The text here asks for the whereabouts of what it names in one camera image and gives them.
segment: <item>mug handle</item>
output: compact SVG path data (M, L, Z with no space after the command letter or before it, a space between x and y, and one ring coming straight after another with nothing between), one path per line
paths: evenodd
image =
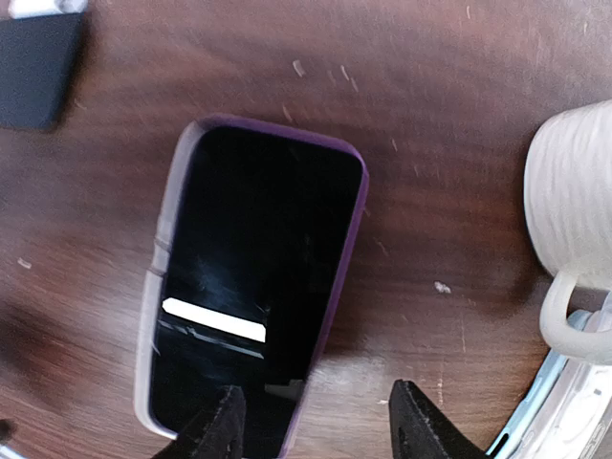
M612 363L612 330L581 332L567 323L567 307L578 277L559 271L544 298L539 328L552 349L564 356L604 365Z

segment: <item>white mug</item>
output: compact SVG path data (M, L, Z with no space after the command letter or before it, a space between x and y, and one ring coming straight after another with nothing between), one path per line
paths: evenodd
M612 291L612 100L542 125L524 193L535 252L555 277L540 313L542 336L568 357L612 364L612 331L580 332L566 320L577 286Z

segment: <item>smartphone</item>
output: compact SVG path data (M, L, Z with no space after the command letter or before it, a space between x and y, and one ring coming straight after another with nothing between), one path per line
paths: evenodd
M244 455L283 457L329 333L368 175L346 142L213 117L181 136L142 296L135 408L174 439L225 385Z

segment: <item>wood grain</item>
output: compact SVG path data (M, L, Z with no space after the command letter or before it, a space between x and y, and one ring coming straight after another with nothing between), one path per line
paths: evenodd
M555 113L612 97L611 20L588 0L92 1L61 124L0 131L0 415L14 446L80 459L164 445L131 402L143 275L178 135L226 112L345 139L371 173L291 457L391 457L380 401L398 378L486 447L546 353L527 147ZM597 457L612 457L609 436Z

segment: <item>phone screen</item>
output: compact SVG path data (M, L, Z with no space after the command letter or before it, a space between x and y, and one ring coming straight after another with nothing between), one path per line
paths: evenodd
M277 457L308 378L359 194L334 149L236 127L200 140L155 332L151 414L180 432L242 387L244 455Z

